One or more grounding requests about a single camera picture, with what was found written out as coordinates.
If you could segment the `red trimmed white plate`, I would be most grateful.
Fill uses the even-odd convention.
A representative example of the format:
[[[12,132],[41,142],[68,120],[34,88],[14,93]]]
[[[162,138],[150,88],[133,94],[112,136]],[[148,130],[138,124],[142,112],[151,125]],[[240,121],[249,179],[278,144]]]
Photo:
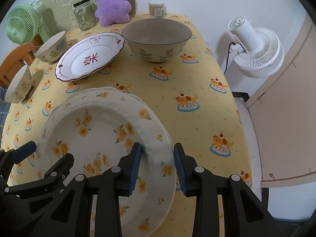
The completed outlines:
[[[110,64],[123,50],[125,40],[118,33],[104,32],[87,37],[60,58],[55,76],[62,82],[79,80]]]

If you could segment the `large floral ceramic bowl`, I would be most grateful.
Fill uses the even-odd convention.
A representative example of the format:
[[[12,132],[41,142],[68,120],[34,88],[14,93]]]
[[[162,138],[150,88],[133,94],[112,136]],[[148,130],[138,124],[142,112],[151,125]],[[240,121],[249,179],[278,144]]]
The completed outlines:
[[[189,27],[170,19],[142,19],[122,30],[131,51],[152,63],[166,62],[179,55],[191,36]]]

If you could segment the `blue plaid pillow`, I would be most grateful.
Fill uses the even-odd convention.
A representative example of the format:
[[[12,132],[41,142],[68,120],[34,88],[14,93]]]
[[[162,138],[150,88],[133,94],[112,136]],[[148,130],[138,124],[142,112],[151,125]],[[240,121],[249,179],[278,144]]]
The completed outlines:
[[[0,123],[1,127],[4,126],[6,117],[8,115],[11,103],[5,101],[5,95],[6,95],[7,89],[0,87]]]

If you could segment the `wooden bed headboard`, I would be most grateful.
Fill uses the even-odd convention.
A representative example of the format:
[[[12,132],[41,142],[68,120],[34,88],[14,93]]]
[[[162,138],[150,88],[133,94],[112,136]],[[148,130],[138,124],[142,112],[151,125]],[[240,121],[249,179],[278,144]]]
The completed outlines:
[[[5,58],[1,64],[1,87],[7,88],[13,80],[16,73],[24,66],[31,65],[35,60],[35,53],[38,50],[38,46],[42,45],[42,41],[39,43],[35,37],[29,44],[18,46]]]

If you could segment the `green desk fan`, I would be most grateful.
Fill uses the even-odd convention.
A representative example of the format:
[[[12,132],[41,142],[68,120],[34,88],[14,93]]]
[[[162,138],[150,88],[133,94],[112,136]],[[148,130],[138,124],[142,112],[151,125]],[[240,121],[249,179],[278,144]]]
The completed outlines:
[[[49,32],[43,19],[46,6],[43,2],[35,5],[22,4],[13,8],[7,17],[7,37],[16,44],[28,44],[36,35],[39,35],[43,42],[49,40]]]

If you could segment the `green patterned mat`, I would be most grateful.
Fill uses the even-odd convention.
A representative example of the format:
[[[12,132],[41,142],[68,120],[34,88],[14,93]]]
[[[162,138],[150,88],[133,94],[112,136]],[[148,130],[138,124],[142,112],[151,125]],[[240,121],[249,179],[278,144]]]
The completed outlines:
[[[78,28],[78,22],[74,14],[74,4],[82,0],[39,0],[44,3],[46,9],[43,20],[50,35],[61,31],[70,31]],[[98,8],[98,0],[91,0],[94,9]]]

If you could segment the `white standing fan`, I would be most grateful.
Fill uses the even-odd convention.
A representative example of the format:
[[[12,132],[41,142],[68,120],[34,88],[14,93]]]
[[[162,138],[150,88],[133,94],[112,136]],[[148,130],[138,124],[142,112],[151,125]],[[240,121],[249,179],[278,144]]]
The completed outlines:
[[[282,66],[284,49],[275,32],[254,28],[241,16],[234,18],[228,29],[236,40],[229,44],[227,55],[220,65],[223,73],[235,62],[243,75],[261,79],[273,75]]]

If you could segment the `glass jar with lid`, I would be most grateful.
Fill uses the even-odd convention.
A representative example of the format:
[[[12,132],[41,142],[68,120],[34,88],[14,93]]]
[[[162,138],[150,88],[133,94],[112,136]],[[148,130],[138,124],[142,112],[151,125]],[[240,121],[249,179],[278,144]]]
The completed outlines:
[[[85,31],[97,24],[94,3],[91,0],[82,0],[74,3],[74,15],[80,30]]]

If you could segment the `yellow patterned tablecloth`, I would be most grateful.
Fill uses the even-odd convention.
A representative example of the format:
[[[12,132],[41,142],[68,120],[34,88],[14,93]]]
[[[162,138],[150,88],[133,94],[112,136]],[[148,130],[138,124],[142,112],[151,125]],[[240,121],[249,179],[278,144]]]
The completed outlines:
[[[1,125],[1,147],[36,140],[47,119],[40,115],[47,102],[60,105],[73,91],[110,86],[141,98],[199,165],[218,176],[237,174],[252,185],[244,128],[227,81],[197,28],[185,16],[171,18],[187,25],[192,37],[167,62],[147,62],[145,52],[124,47],[110,65],[68,84],[56,79],[54,65],[35,60],[35,93],[26,104],[10,106]]]

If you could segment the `purple plush toy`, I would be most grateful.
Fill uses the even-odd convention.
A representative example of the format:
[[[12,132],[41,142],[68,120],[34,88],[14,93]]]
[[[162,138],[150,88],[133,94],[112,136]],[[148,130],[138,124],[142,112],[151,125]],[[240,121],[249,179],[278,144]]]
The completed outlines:
[[[102,27],[112,24],[124,24],[130,21],[132,10],[129,0],[97,0],[95,15]]]

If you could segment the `cotton swab container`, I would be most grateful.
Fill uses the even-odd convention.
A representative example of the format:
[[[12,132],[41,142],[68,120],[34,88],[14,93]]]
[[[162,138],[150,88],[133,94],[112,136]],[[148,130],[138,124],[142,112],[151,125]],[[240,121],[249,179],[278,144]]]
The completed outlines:
[[[166,15],[164,2],[149,2],[149,13],[152,18],[163,18]]]

